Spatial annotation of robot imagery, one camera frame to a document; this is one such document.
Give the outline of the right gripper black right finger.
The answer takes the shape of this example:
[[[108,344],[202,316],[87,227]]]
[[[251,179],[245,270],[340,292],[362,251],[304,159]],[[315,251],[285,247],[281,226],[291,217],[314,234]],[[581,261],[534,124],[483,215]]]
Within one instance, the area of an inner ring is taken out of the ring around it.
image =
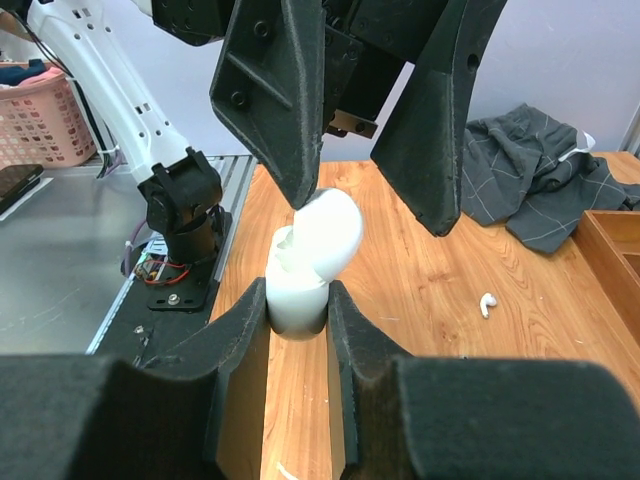
[[[639,415],[582,361],[410,354],[344,284],[326,326],[337,479],[635,479]]]

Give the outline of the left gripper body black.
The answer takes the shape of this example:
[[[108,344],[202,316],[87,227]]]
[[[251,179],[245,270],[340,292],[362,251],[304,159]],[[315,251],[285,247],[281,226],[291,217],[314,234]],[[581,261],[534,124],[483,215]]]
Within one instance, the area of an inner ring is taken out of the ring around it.
[[[192,45],[222,39],[233,1],[153,1],[154,24]],[[325,132],[371,138],[403,67],[417,61],[445,1],[323,1]]]

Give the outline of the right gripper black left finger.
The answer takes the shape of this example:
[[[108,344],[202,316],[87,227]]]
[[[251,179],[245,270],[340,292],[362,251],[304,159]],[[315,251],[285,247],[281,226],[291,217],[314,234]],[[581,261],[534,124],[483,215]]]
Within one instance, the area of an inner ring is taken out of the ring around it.
[[[269,357],[266,282],[142,366],[1,360],[5,479],[256,479]]]

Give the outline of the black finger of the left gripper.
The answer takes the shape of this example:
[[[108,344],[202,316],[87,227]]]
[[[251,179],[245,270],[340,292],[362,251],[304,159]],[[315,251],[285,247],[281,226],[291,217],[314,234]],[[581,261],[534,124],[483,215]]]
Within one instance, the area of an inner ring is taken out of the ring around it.
[[[477,70],[505,0],[450,1],[371,152],[388,184],[432,235],[461,212],[463,140]]]
[[[317,186],[324,27],[318,1],[236,2],[210,88],[216,117],[295,210]]]

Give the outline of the white earbud charging case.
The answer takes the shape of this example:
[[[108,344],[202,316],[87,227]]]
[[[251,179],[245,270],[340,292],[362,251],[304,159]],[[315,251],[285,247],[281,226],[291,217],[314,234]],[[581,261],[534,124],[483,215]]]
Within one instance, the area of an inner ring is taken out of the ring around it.
[[[364,220],[352,197],[337,188],[318,189],[294,212],[290,225],[272,236],[265,267],[272,330],[303,341],[326,323],[330,283],[356,255]]]

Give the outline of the white earbud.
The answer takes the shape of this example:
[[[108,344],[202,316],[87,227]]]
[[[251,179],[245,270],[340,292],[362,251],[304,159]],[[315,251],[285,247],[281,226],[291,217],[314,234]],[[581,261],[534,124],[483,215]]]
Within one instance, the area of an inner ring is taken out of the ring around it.
[[[486,292],[482,295],[479,301],[479,308],[481,315],[484,319],[488,319],[490,316],[490,309],[497,306],[497,298],[490,292]]]

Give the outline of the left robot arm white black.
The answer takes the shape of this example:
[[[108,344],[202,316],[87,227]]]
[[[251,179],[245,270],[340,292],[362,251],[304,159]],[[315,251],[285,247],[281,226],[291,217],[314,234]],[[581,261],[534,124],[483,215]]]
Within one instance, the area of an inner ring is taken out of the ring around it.
[[[323,138],[374,138],[371,159],[417,220],[444,236],[460,215],[476,71],[501,1],[142,1],[156,27],[222,45],[210,100],[293,208],[317,186]],[[8,1],[57,54],[114,135],[171,257],[216,247],[220,181],[162,112],[99,1]]]

